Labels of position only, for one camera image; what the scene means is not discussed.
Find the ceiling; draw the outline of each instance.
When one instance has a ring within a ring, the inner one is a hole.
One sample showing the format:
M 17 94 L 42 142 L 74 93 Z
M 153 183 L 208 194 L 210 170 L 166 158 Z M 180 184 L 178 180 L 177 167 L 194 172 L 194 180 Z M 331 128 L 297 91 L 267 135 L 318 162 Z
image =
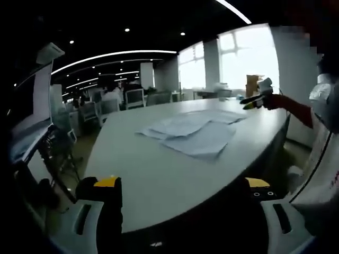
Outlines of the ceiling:
M 268 17 L 265 10 L 270 6 L 266 0 L 228 2 L 253 23 L 272 21 L 273 7 L 271 17 Z M 23 14 L 20 18 L 22 22 L 15 35 L 18 40 L 14 42 L 17 47 L 12 84 L 38 67 L 34 63 L 36 53 L 48 42 L 53 42 L 65 51 L 65 55 L 53 63 L 53 70 L 57 70 L 75 61 L 118 51 L 180 51 L 199 41 L 215 38 L 219 33 L 246 25 L 215 0 L 112 1 L 109 4 L 93 4 L 90 8 L 77 6 L 77 9 L 72 9 L 62 6 L 60 11 L 39 16 Z M 22 38 L 25 38 L 23 46 L 19 44 L 22 43 Z M 96 78 L 99 72 L 116 74 L 136 71 L 141 62 L 153 59 L 157 65 L 173 56 L 175 55 L 168 53 L 133 53 L 98 58 L 54 74 L 52 83 L 62 84 L 65 89 Z M 126 77 L 134 78 L 135 74 Z

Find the ceiling light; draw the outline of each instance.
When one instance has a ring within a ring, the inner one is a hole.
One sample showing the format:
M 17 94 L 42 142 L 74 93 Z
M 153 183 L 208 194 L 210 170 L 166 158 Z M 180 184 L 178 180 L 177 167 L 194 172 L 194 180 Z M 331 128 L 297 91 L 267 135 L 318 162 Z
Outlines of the ceiling light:
M 80 88 L 79 90 L 83 90 L 83 89 L 86 89 L 86 88 L 89 88 L 89 87 L 92 87 L 92 86 L 85 86 L 85 87 Z
M 77 65 L 80 64 L 82 62 L 86 62 L 86 61 L 90 61 L 93 59 L 97 59 L 97 58 L 101 58 L 101 57 L 109 57 L 109 56 L 116 56 L 116 55 L 123 55 L 123 54 L 131 54 L 131 53 L 168 53 L 168 54 L 176 54 L 176 51 L 168 51 L 168 50 L 131 50 L 131 51 L 120 51 L 120 52 L 114 52 L 114 53 L 108 53 L 108 54 L 104 54 L 104 55 L 99 55 L 99 56 L 95 56 L 95 57 L 89 57 L 77 62 L 73 62 L 69 65 L 63 66 L 60 69 L 57 69 L 55 71 L 53 71 L 51 74 L 55 74 L 59 71 L 62 71 L 68 67 L 71 67 L 73 65 Z
M 136 71 L 129 71 L 129 72 L 117 73 L 116 76 L 117 76 L 117 75 L 124 75 L 124 74 L 132 74 L 132 73 L 139 73 L 139 71 L 136 70 Z
M 219 4 L 222 4 L 224 7 L 228 8 L 231 12 L 236 14 L 238 17 L 240 17 L 243 21 L 245 21 L 246 24 L 252 24 L 252 22 L 245 17 L 244 14 L 242 14 L 237 8 L 232 6 L 230 3 L 227 3 L 225 0 L 216 0 Z
M 116 79 L 115 81 L 122 81 L 122 80 L 126 80 L 126 78 Z
M 86 80 L 86 81 L 82 81 L 82 82 L 80 82 L 80 83 L 77 83 L 77 84 L 68 86 L 68 87 L 66 87 L 66 89 L 71 88 L 71 87 L 74 87 L 74 86 L 77 86 L 77 85 L 80 85 L 80 84 L 83 84 L 83 83 L 86 83 L 86 82 L 94 81 L 94 80 L 97 80 L 97 79 L 98 79 L 98 78 L 92 78 L 92 79 L 89 79 L 89 80 Z

